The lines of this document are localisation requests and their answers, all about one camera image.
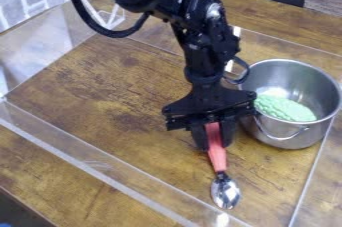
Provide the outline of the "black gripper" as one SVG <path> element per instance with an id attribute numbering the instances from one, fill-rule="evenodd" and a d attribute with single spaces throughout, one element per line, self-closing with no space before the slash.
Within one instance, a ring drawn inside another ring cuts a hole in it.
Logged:
<path id="1" fill-rule="evenodd" d="M 237 131 L 237 118 L 255 112 L 254 91 L 226 88 L 221 83 L 194 85 L 191 92 L 162 109 L 168 131 L 190 129 L 196 147 L 202 151 L 210 148 L 206 127 L 221 121 L 222 146 L 229 147 Z"/>

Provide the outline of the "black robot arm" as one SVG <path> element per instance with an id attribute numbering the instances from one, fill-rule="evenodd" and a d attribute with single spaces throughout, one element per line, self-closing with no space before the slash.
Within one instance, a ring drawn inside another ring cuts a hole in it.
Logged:
<path id="1" fill-rule="evenodd" d="M 115 0 L 143 18 L 162 19 L 171 26 L 184 53 L 184 76 L 190 93 L 163 108 L 170 130 L 191 132 L 198 148 L 210 149 L 206 125 L 216 123 L 222 144 L 233 139 L 230 128 L 254 112 L 257 94 L 222 85 L 226 64 L 239 59 L 239 38 L 227 23 L 221 0 Z"/>

